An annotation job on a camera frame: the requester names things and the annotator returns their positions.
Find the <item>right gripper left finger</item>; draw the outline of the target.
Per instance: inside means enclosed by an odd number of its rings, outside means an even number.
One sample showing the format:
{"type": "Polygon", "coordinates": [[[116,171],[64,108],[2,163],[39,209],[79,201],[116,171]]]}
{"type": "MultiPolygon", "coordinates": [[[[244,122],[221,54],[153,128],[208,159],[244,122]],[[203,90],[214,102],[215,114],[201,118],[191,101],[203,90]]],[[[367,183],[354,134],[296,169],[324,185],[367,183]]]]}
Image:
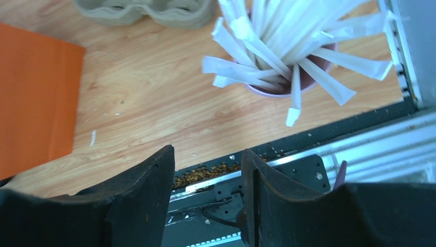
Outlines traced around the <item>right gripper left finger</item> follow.
{"type": "Polygon", "coordinates": [[[1,246],[161,246],[175,157],[164,146],[75,195],[1,189],[1,246]]]}

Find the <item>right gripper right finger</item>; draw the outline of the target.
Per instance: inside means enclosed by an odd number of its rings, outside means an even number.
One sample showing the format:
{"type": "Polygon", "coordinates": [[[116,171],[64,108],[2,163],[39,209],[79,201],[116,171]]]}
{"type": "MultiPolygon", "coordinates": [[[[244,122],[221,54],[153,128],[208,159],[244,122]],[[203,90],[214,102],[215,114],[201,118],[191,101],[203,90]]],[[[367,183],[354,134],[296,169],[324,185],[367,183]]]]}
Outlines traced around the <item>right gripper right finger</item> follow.
{"type": "Polygon", "coordinates": [[[320,193],[243,152],[246,246],[435,246],[435,185],[345,183],[320,193]]]}

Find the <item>orange paper bag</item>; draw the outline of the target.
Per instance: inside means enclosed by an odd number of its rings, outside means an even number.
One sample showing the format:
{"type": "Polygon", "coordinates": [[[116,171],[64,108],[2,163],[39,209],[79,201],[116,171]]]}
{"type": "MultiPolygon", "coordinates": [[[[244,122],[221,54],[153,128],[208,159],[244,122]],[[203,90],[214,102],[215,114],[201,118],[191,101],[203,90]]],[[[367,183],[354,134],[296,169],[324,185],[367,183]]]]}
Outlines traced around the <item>orange paper bag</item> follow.
{"type": "Polygon", "coordinates": [[[84,53],[1,24],[1,179],[72,153],[84,53]]]}

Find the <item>pink holder with white straws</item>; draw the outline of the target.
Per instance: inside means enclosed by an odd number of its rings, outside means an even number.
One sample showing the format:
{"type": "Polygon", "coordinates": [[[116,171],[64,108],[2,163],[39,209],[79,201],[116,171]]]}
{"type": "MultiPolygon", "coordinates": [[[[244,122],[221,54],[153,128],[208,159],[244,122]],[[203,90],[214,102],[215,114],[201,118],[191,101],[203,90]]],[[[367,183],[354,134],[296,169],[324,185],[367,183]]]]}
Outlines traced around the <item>pink holder with white straws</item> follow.
{"type": "Polygon", "coordinates": [[[302,111],[302,91],[318,83],[339,104],[355,91],[328,74],[337,64],[372,79],[386,78],[393,63],[337,52],[342,41],[386,33],[396,15],[389,10],[354,18],[346,15],[362,1],[219,1],[222,16],[212,38],[231,60],[205,56],[202,72],[213,74],[213,85],[224,88],[242,83],[264,94],[290,97],[286,125],[302,111]]]}

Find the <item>brown cardboard cup carrier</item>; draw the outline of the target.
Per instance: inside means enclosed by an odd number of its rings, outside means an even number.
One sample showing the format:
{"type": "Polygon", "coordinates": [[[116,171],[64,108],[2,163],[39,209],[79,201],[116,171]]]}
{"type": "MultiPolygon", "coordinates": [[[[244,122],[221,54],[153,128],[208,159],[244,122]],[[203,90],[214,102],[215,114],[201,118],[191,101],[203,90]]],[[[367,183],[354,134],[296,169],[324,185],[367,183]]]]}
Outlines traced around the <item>brown cardboard cup carrier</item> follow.
{"type": "Polygon", "coordinates": [[[132,25],[145,16],[172,28],[199,29],[215,16],[216,1],[99,1],[75,0],[79,12],[103,25],[132,25]]]}

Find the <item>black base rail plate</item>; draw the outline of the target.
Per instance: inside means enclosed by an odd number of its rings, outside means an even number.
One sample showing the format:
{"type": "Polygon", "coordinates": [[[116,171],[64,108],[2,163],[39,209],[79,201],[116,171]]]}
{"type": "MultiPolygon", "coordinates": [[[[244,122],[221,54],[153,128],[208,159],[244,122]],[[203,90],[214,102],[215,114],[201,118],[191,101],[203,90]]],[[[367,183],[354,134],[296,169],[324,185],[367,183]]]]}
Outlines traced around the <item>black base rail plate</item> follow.
{"type": "Polygon", "coordinates": [[[416,111],[411,97],[313,130],[323,146],[292,135],[237,153],[239,171],[170,201],[163,246],[381,246],[387,185],[363,183],[395,144],[382,134],[416,111]]]}

